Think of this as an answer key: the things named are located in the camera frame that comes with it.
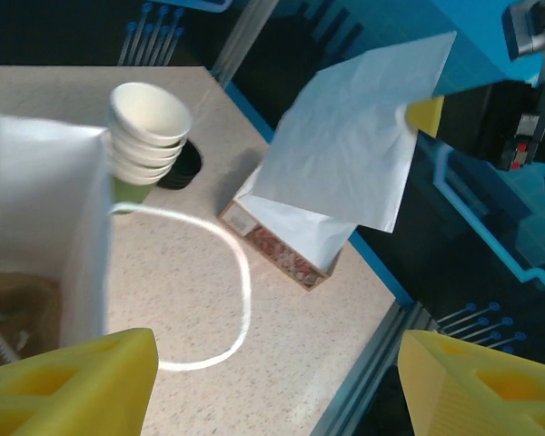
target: white cable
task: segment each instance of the white cable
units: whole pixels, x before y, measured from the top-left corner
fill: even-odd
[[[244,339],[248,333],[248,329],[251,326],[251,273],[250,265],[246,254],[242,246],[236,241],[236,239],[228,232],[226,232],[222,227],[209,221],[197,218],[195,216],[188,215],[186,213],[180,213],[176,211],[167,211],[165,209],[159,209],[157,207],[144,206],[142,204],[135,203],[116,203],[111,209],[111,213],[116,212],[139,212],[146,213],[149,215],[161,216],[163,218],[168,218],[171,220],[182,221],[184,223],[189,223],[195,225],[196,227],[201,227],[208,232],[215,234],[220,239],[222,239],[234,253],[236,262],[238,262],[238,267],[240,270],[240,279],[241,279],[241,291],[243,296],[243,317],[241,321],[241,329],[236,341],[233,345],[225,352],[218,356],[214,356],[210,359],[199,362],[189,362],[189,363],[178,363],[178,362],[167,362],[160,360],[159,369],[169,372],[187,372],[187,371],[196,371],[203,370],[204,368],[209,368],[211,366],[217,365],[218,363],[224,362],[230,356],[232,356],[238,349],[243,345]]]

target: countertop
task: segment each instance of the countertop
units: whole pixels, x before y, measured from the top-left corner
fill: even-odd
[[[192,109],[191,138],[204,159],[188,188],[156,188],[146,203],[216,221],[267,144],[202,67],[0,67],[0,113],[104,125],[107,96],[129,81],[162,86]],[[115,224],[109,332],[150,327],[160,357],[174,362],[228,349],[241,296],[227,246],[159,218]],[[206,370],[159,372],[142,435],[310,434],[393,301],[348,243],[333,277],[312,292],[246,252],[253,321],[244,346]]]

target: yellow object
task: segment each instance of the yellow object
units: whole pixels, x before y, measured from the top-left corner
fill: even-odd
[[[406,121],[432,138],[435,138],[438,133],[443,106],[443,96],[432,98],[425,102],[412,103],[408,106]]]
[[[545,436],[543,364],[407,331],[398,367],[416,436]]]
[[[0,367],[0,436],[141,433],[158,357],[132,329]]]

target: cardboard box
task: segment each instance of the cardboard box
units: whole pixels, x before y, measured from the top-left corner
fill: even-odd
[[[306,291],[311,291],[332,276],[339,254],[329,271],[320,270],[264,227],[235,200],[228,203],[218,219]]]

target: white tissue paper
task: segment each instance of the white tissue paper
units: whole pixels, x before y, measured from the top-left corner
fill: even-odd
[[[260,170],[259,166],[246,179],[234,199],[302,257],[327,272],[357,225],[250,195]]]
[[[104,334],[111,187],[102,131],[0,115],[0,273],[61,283],[61,347]]]
[[[432,97],[455,35],[371,50],[314,76],[282,118],[250,191],[294,207],[294,226],[271,231],[300,253],[328,250],[323,259],[354,223],[393,231],[416,144],[406,108]],[[258,209],[266,220],[267,208]],[[324,218],[311,221],[311,213]]]

